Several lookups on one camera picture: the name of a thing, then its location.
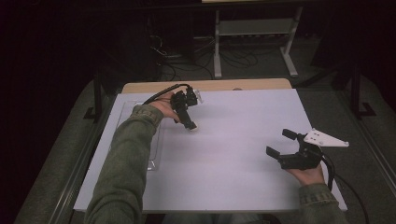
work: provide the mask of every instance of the wooden table edge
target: wooden table edge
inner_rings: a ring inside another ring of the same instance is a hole
[[[134,82],[127,83],[121,93],[158,92],[177,83],[186,83],[200,91],[234,91],[234,90],[282,90],[292,89],[286,78],[227,79],[173,82]]]

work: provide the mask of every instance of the hand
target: hand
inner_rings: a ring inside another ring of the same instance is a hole
[[[177,122],[180,122],[177,113],[172,109],[172,106],[170,104],[171,97],[174,94],[175,94],[174,92],[169,91],[166,94],[158,97],[155,101],[149,103],[149,105],[152,105],[157,109],[161,110],[165,118],[171,118],[176,120]]]
[[[321,165],[319,164],[317,168],[308,170],[291,169],[286,170],[287,172],[294,175],[302,186],[312,185],[312,184],[325,184],[323,171]]]

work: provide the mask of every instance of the white tabletop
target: white tabletop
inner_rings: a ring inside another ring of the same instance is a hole
[[[75,204],[85,211],[92,197],[125,102],[153,93],[120,94]],[[299,208],[298,181],[265,154],[298,150],[283,129],[307,133],[311,125],[296,90],[203,91],[204,103],[188,112],[198,124],[189,132],[164,119],[160,167],[148,171],[144,212],[279,212]],[[342,210],[347,206],[333,185]]]

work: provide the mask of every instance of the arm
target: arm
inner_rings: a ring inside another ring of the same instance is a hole
[[[346,224],[344,213],[325,184],[319,165],[316,169],[288,170],[301,183],[301,222],[304,224]]]
[[[178,119],[168,101],[139,105],[115,131],[84,223],[141,223],[150,143],[163,117]]]

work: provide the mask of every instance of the sleeve cuff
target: sleeve cuff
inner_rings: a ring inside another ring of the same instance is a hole
[[[299,190],[300,205],[319,203],[319,202],[337,202],[325,184],[313,184],[303,186]]]
[[[163,119],[163,112],[152,105],[137,105],[131,115],[131,119],[147,118],[157,128]]]

